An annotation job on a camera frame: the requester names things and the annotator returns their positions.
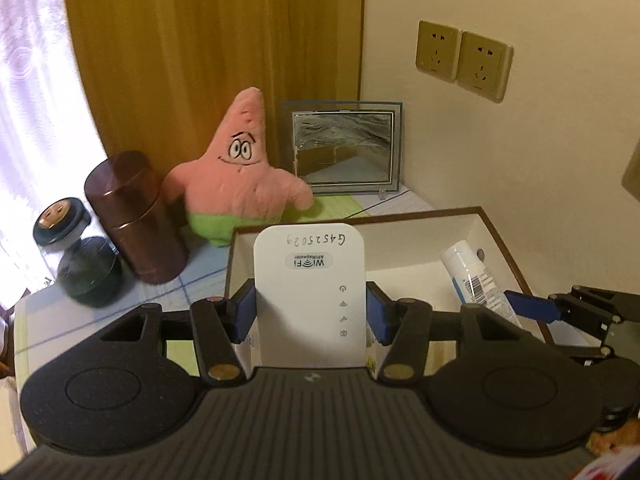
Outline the white cream tube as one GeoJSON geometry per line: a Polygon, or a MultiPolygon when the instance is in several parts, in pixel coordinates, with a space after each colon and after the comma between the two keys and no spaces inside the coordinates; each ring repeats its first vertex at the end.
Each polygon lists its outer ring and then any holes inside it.
{"type": "Polygon", "coordinates": [[[521,328],[506,295],[486,264],[466,240],[459,240],[440,255],[462,304],[479,304],[521,328]]]}

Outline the white wifi repeater with antennas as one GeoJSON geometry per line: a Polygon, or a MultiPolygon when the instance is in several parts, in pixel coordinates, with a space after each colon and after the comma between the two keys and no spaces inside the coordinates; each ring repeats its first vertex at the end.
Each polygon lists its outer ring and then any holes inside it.
{"type": "Polygon", "coordinates": [[[226,294],[249,280],[256,318],[235,346],[256,367],[364,367],[367,307],[364,243],[346,223],[278,224],[233,234],[226,294]]]}

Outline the brown cardboard storage box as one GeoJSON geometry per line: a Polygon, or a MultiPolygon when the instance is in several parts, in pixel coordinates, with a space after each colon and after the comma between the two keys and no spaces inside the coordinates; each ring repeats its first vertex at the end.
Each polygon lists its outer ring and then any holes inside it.
{"type": "MultiPolygon", "coordinates": [[[[416,298],[437,311],[457,312],[461,306],[440,255],[459,240],[481,250],[502,290],[530,291],[525,278],[484,212],[477,208],[412,212],[340,220],[363,238],[366,281],[375,282],[392,299],[416,298]]],[[[366,365],[382,361],[384,349],[367,328],[366,365]]]]}

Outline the pink starfish plush toy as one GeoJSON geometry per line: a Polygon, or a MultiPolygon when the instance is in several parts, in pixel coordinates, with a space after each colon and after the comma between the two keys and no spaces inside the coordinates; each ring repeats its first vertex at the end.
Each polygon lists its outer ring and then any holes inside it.
{"type": "Polygon", "coordinates": [[[168,205],[182,200],[191,230],[216,246],[229,245],[240,226],[278,223],[286,208],[314,204],[304,180],[269,163],[264,96],[256,87],[235,96],[205,153],[172,168],[162,193],[168,205]]]}

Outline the dark green glass humidifier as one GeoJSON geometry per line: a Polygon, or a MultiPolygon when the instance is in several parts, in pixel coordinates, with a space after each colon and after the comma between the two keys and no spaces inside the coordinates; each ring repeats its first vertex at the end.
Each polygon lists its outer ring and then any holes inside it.
{"type": "Polygon", "coordinates": [[[38,216],[32,238],[55,284],[80,304],[102,308],[118,295],[124,271],[112,243],[91,223],[85,204],[65,197],[38,216]]]}

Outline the brown metal canister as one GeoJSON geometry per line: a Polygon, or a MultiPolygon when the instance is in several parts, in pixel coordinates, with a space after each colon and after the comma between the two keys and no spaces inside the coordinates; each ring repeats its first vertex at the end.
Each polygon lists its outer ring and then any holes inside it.
{"type": "Polygon", "coordinates": [[[90,172],[84,190],[100,225],[140,281],[163,284],[186,267],[188,248],[145,154],[126,151],[105,159],[90,172]]]}

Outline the framed sand picture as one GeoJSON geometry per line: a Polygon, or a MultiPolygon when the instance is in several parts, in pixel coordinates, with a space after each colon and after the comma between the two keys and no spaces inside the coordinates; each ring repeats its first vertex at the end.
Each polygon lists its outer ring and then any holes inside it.
{"type": "Polygon", "coordinates": [[[293,101],[281,107],[288,168],[316,194],[390,193],[400,187],[401,102],[293,101]]]}

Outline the sheer purple curtain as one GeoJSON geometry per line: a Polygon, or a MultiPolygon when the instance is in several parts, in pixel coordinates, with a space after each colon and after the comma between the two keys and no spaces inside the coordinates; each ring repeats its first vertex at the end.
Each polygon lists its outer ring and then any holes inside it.
{"type": "Polygon", "coordinates": [[[104,157],[64,0],[1,0],[2,307],[46,286],[32,224],[50,203],[81,196],[104,157]]]}

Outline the wooden door panel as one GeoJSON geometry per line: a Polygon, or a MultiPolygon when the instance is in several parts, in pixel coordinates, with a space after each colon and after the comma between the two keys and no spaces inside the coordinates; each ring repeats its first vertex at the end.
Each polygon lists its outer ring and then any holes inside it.
{"type": "Polygon", "coordinates": [[[364,0],[65,0],[107,155],[166,174],[203,154],[233,98],[265,98],[270,162],[291,163],[284,104],[360,93],[364,0]]]}

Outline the beige network wall plate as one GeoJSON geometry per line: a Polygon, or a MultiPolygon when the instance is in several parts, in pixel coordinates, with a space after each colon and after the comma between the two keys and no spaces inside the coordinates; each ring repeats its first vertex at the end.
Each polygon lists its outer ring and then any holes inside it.
{"type": "Polygon", "coordinates": [[[640,200],[640,142],[629,159],[622,177],[622,185],[635,200],[640,200]]]}

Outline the gold wall socket right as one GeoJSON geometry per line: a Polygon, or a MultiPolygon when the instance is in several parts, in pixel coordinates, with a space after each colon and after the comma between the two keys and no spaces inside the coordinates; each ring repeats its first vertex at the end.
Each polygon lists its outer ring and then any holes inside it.
{"type": "Polygon", "coordinates": [[[485,99],[501,103],[506,95],[514,47],[464,32],[460,46],[457,83],[485,99]]]}

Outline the gold wall socket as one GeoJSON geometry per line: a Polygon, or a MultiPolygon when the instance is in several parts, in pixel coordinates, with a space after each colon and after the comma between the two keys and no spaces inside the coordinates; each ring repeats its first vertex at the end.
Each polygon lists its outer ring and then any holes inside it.
{"type": "Polygon", "coordinates": [[[416,68],[444,81],[455,81],[461,39],[460,29],[420,21],[416,42],[416,68]]]}
{"type": "Polygon", "coordinates": [[[457,83],[485,99],[501,103],[506,95],[514,47],[464,32],[460,46],[457,83]]]}

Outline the gold wall socket left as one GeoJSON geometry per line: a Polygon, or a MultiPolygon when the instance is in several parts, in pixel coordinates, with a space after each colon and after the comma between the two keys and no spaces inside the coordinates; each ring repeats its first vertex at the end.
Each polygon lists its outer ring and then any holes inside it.
{"type": "Polygon", "coordinates": [[[455,81],[461,39],[460,29],[420,21],[416,42],[416,68],[444,81],[455,81]]]}

